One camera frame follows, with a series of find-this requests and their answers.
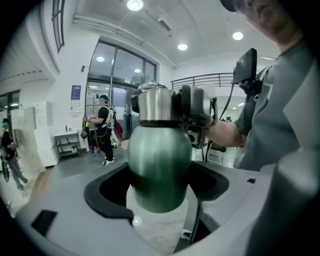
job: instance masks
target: black shirt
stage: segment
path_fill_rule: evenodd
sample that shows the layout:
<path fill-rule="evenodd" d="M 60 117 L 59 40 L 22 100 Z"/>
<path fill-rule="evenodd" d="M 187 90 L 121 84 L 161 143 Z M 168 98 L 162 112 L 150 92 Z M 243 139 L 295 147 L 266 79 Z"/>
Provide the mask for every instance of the black shirt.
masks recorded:
<path fill-rule="evenodd" d="M 13 142 L 13 140 L 10 138 L 9 132 L 6 130 L 3 132 L 1 137 L 1 145 L 6 151 L 6 157 L 5 160 L 11 160 L 15 156 L 15 151 L 13 151 L 11 148 L 8 148 L 8 145 L 10 145 Z"/>
<path fill-rule="evenodd" d="M 103 136 L 106 133 L 107 127 L 102 127 L 102 126 L 106 123 L 108 115 L 109 115 L 109 110 L 105 106 L 102 106 L 98 111 L 98 118 L 103 119 L 103 122 L 97 125 L 99 136 Z"/>

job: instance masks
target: window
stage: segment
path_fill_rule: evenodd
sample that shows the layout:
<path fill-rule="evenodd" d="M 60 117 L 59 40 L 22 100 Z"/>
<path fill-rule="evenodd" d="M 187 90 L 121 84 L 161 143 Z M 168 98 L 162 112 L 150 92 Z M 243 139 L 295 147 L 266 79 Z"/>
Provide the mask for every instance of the window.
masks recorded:
<path fill-rule="evenodd" d="M 125 85 L 128 81 L 136 86 L 157 80 L 157 65 L 118 45 L 98 42 L 89 72 L 117 78 L 116 83 Z"/>
<path fill-rule="evenodd" d="M 116 47 L 98 43 L 96 46 L 90 72 L 95 74 L 111 76 L 112 65 L 114 64 Z"/>
<path fill-rule="evenodd" d="M 144 60 L 142 58 L 118 49 L 113 71 L 114 77 L 130 80 L 141 85 L 143 70 Z"/>
<path fill-rule="evenodd" d="M 144 82 L 155 82 L 156 81 L 156 65 L 153 65 L 150 62 L 145 63 L 145 72 L 144 72 Z"/>
<path fill-rule="evenodd" d="M 65 0 L 53 0 L 52 5 L 52 22 L 53 32 L 58 53 L 62 46 L 65 45 L 64 39 L 64 8 Z"/>
<path fill-rule="evenodd" d="M 0 95 L 0 123 L 2 123 L 2 120 L 4 118 L 8 118 L 9 122 L 11 123 L 11 111 L 19 109 L 19 105 L 20 105 L 19 90 Z"/>

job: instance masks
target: metal shelf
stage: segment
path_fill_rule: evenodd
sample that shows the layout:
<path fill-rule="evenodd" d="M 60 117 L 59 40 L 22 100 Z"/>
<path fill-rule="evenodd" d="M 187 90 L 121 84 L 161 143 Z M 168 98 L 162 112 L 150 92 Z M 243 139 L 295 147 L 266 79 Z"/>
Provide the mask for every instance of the metal shelf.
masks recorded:
<path fill-rule="evenodd" d="M 72 156 L 72 155 L 77 155 L 79 154 L 80 152 L 72 152 L 71 150 L 69 151 L 63 151 L 63 152 L 60 152 L 60 157 L 66 157 L 66 156 Z"/>
<path fill-rule="evenodd" d="M 75 141 L 75 142 L 66 142 L 66 143 L 60 143 L 58 144 L 58 147 L 61 147 L 61 146 L 71 146 L 71 145 L 77 145 L 78 144 L 78 141 Z"/>

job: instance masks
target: glass door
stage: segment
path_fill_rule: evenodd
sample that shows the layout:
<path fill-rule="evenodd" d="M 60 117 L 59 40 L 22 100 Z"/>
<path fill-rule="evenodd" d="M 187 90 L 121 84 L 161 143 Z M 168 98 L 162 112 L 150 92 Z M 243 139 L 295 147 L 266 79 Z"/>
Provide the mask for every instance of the glass door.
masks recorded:
<path fill-rule="evenodd" d="M 131 98 L 135 97 L 138 95 L 138 90 L 132 90 L 131 95 L 130 95 L 130 100 Z M 132 106 L 130 103 L 130 110 L 131 110 L 131 132 L 133 133 L 134 129 L 140 125 L 139 122 L 139 113 L 136 113 L 132 110 Z"/>
<path fill-rule="evenodd" d="M 111 90 L 111 104 L 115 107 L 115 125 L 118 123 L 121 127 L 121 139 L 127 140 L 130 137 L 127 133 L 127 89 L 119 85 L 114 85 Z"/>
<path fill-rule="evenodd" d="M 111 103 L 115 106 L 116 120 L 122 128 L 122 140 L 128 140 L 139 124 L 139 114 L 132 111 L 131 98 L 138 90 L 115 84 L 112 86 Z"/>

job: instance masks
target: cable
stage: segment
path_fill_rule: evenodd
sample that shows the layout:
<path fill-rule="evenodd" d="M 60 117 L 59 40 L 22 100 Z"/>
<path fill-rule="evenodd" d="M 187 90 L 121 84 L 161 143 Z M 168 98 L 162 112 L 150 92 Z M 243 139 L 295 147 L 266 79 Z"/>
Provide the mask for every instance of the cable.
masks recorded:
<path fill-rule="evenodd" d="M 97 137 L 98 137 L 98 138 L 102 138 L 102 137 L 104 137 L 104 136 L 107 134 L 107 132 L 108 132 L 108 127 L 106 127 L 106 130 L 105 130 L 105 134 L 104 134 L 104 135 L 102 135 L 102 136 L 98 136 L 98 135 L 97 135 Z"/>
<path fill-rule="evenodd" d="M 228 106 L 229 106 L 229 103 L 230 103 L 231 97 L 232 97 L 232 93 L 233 93 L 233 91 L 234 91 L 234 87 L 235 87 L 235 84 L 233 83 L 233 84 L 232 84 L 232 87 L 231 87 L 231 92 L 230 92 L 229 98 L 228 98 L 228 100 L 227 100 L 227 102 L 226 102 L 226 104 L 225 104 L 225 107 L 224 107 L 224 109 L 223 109 L 223 111 L 222 111 L 222 114 L 221 114 L 219 120 L 222 119 L 222 116 L 224 115 L 224 113 L 226 112 L 226 110 L 227 110 L 227 108 L 228 108 Z M 208 152 L 209 152 L 209 150 L 210 150 L 210 147 L 211 147 L 211 144 L 212 144 L 212 143 L 213 143 L 213 141 L 209 139 L 208 145 L 207 145 L 207 148 L 206 148 L 205 159 L 204 159 L 206 163 L 208 163 Z"/>

